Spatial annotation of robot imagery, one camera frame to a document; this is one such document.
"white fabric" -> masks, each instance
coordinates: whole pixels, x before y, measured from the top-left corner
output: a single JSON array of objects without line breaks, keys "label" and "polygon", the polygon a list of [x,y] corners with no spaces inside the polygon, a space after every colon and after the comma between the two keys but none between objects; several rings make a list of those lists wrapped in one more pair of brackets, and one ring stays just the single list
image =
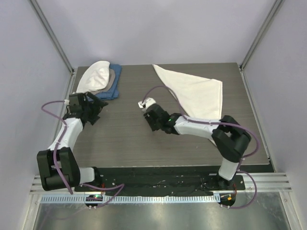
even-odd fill
[{"label": "white fabric", "polygon": [[104,89],[109,82],[108,61],[98,61],[92,64],[79,81],[76,92],[93,92]]},{"label": "white fabric", "polygon": [[220,119],[223,83],[220,80],[178,73],[153,65],[157,75],[177,95],[186,113],[195,118]]}]

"wall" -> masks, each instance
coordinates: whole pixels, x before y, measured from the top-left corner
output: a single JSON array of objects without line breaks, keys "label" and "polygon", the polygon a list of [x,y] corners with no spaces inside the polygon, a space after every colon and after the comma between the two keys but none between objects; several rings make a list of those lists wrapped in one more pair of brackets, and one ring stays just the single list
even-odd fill
[{"label": "wall", "polygon": [[37,0],[74,67],[241,63],[274,0]]},{"label": "wall", "polygon": [[[36,155],[54,135],[56,120],[40,106],[62,99],[69,72],[26,0],[0,3],[0,223],[15,230],[24,205]],[[60,112],[60,105],[51,107]]]},{"label": "wall", "polygon": [[307,1],[286,0],[246,68],[274,165],[307,216]]}]

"folded cloth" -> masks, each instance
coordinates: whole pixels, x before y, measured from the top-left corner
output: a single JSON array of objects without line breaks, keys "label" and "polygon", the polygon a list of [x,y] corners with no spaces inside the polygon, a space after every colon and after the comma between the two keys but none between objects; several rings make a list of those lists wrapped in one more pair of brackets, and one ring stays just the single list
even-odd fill
[{"label": "folded cloth", "polygon": [[119,95],[119,92],[117,90],[117,84],[118,84],[119,76],[120,76],[120,73],[121,73],[121,65],[110,64],[109,68],[114,70],[115,79],[114,79],[114,82],[113,82],[111,88],[108,91],[100,92],[100,93],[96,94],[96,97],[98,97],[99,99],[102,99],[102,100],[113,100],[115,98],[118,98],[118,95]]},{"label": "folded cloth", "polygon": [[76,92],[93,92],[104,89],[109,82],[108,61],[98,61],[92,64],[82,75]]},{"label": "folded cloth", "polygon": [[109,89],[111,89],[112,85],[113,85],[113,82],[115,80],[115,72],[113,69],[109,69],[109,82],[108,84],[106,85],[106,87],[102,90],[97,90],[97,91],[93,91],[92,94],[98,94],[100,92],[106,92],[108,91]]},{"label": "folded cloth", "polygon": [[219,80],[178,73],[153,65],[161,81],[177,95],[186,113],[195,118],[220,119],[223,83]]}]

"pile of clothes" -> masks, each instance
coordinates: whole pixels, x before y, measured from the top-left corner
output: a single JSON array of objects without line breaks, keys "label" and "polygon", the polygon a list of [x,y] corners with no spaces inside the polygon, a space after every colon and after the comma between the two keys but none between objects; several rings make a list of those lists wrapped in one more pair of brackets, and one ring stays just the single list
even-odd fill
[{"label": "pile of clothes", "polygon": [[102,100],[118,98],[118,80],[121,65],[98,61],[92,64],[82,75],[76,92],[91,92]]}]

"gray cloth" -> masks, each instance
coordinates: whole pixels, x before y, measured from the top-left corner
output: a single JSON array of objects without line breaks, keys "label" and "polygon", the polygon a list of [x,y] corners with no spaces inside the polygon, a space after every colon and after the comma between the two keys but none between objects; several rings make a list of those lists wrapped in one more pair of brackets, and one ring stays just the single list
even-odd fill
[{"label": "gray cloth", "polygon": [[91,92],[91,93],[92,93],[92,94],[98,94],[98,93],[100,93],[100,92],[106,92],[106,91],[108,91],[108,90],[112,87],[113,82],[114,82],[114,79],[115,79],[115,72],[114,72],[114,70],[109,69],[109,83],[106,85],[106,87],[105,87],[104,89],[102,89],[102,90],[97,90],[97,91],[93,91],[93,92]]}]

